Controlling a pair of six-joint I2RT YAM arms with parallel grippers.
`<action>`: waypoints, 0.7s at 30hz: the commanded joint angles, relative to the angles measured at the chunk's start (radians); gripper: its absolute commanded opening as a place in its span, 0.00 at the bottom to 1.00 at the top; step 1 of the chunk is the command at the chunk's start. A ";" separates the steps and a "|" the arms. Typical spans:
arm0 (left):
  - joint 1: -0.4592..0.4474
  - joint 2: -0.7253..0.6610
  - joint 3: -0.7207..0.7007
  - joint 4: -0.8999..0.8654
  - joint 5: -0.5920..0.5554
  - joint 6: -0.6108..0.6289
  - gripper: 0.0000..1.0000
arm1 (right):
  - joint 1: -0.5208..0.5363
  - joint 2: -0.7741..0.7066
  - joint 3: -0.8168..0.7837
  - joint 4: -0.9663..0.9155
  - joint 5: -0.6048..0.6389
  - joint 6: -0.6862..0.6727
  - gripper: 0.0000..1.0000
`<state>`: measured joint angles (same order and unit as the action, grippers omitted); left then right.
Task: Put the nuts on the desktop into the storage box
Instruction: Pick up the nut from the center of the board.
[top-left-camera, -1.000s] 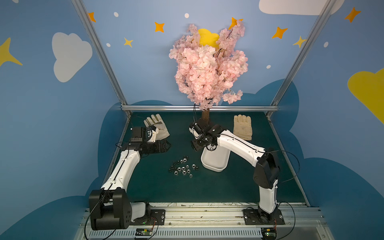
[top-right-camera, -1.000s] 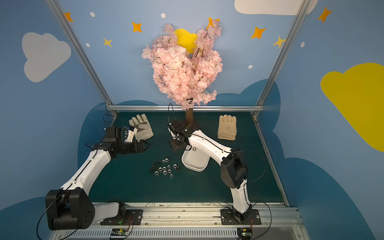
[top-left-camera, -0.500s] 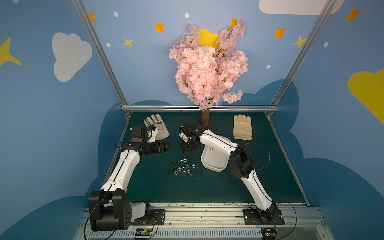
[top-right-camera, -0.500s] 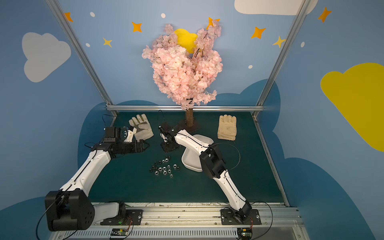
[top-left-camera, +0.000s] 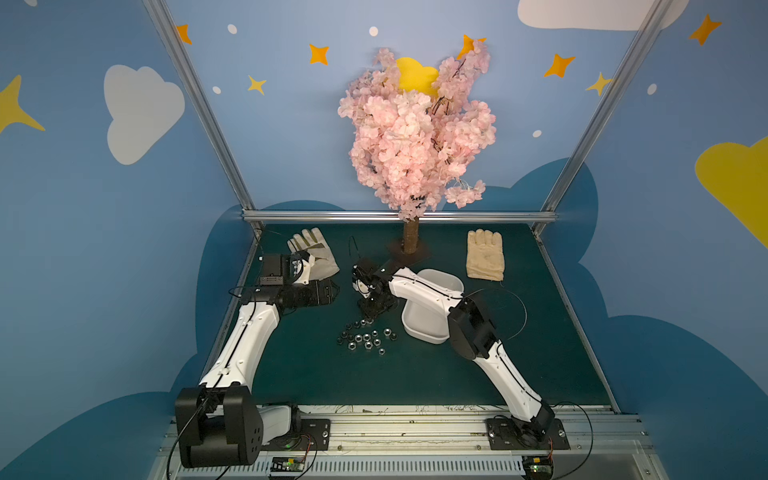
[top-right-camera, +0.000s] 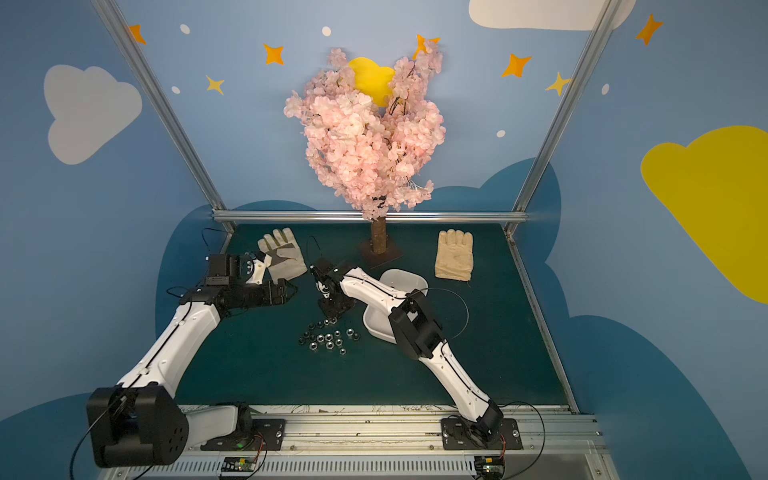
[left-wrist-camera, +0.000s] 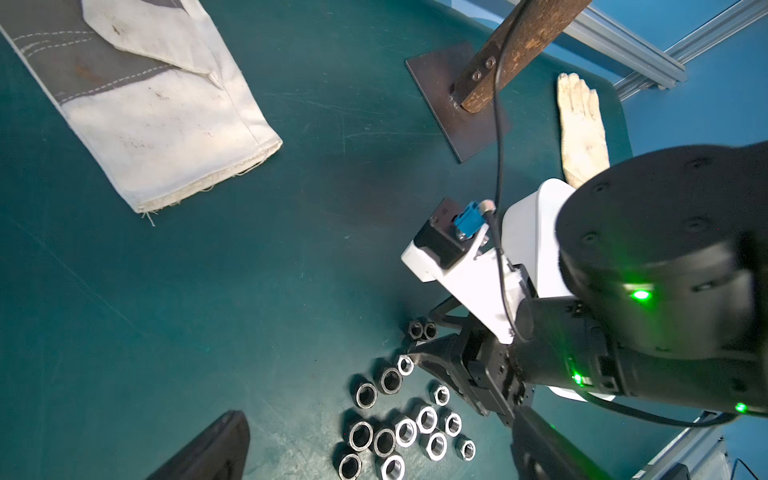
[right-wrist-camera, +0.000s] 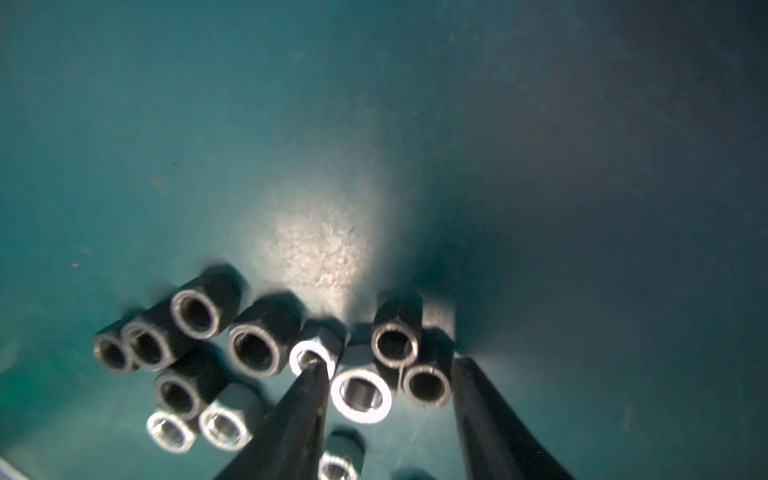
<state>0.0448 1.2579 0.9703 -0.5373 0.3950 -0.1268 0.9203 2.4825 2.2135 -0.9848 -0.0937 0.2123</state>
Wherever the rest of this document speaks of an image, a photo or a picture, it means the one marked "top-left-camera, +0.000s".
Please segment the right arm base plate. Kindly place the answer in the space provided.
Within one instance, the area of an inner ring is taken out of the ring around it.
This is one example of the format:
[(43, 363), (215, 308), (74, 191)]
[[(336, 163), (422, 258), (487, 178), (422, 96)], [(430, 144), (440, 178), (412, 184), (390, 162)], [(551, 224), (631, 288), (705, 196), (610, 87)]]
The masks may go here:
[(485, 420), (490, 448), (494, 451), (569, 450), (570, 443), (563, 423), (555, 418), (545, 433), (512, 417), (495, 415)]

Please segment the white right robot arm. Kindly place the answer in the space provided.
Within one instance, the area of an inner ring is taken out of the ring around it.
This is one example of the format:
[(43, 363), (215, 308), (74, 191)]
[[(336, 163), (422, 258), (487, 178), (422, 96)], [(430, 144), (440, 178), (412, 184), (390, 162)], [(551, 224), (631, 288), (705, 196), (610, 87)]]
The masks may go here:
[(518, 431), (518, 441), (535, 446), (544, 441), (555, 414), (524, 379), (497, 335), (490, 313), (477, 293), (442, 287), (396, 261), (378, 266), (364, 258), (352, 267), (353, 288), (366, 319), (376, 319), (398, 298), (410, 301), (447, 325), (454, 351), (477, 364), (504, 399)]

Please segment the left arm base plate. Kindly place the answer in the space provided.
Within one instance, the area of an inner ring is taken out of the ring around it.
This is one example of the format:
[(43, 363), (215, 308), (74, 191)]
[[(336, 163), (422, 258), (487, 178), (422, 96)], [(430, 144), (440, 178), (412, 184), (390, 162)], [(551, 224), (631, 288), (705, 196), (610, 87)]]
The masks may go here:
[(299, 427), (263, 445), (266, 451), (327, 451), (332, 422), (330, 419), (302, 419)]

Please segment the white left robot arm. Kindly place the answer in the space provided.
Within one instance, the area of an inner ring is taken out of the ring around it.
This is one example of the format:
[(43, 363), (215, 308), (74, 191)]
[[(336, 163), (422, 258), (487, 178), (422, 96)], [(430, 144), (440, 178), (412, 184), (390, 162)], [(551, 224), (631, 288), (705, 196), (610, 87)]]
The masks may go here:
[(330, 279), (254, 288), (213, 366), (197, 386), (182, 389), (175, 400), (174, 446), (183, 467), (251, 465), (275, 439), (304, 440), (298, 409), (258, 406), (252, 384), (281, 317), (299, 308), (329, 305), (337, 295)]

